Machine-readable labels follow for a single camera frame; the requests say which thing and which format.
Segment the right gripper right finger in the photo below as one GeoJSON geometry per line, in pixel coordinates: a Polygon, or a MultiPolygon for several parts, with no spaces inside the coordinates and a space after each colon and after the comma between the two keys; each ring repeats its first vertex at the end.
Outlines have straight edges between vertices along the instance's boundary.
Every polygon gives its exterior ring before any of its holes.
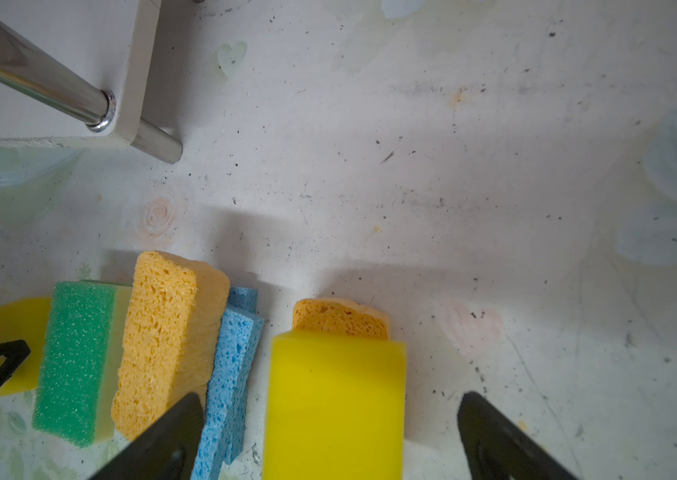
{"type": "Polygon", "coordinates": [[[457,427],[473,479],[575,479],[474,391],[462,396],[457,427]]]}

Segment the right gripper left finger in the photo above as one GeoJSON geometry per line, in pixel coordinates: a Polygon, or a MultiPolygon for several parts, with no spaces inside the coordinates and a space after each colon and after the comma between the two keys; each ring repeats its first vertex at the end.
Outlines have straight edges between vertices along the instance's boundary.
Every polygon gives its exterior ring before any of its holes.
{"type": "Polygon", "coordinates": [[[204,410],[190,392],[92,479],[190,479],[202,429],[204,410]]]}

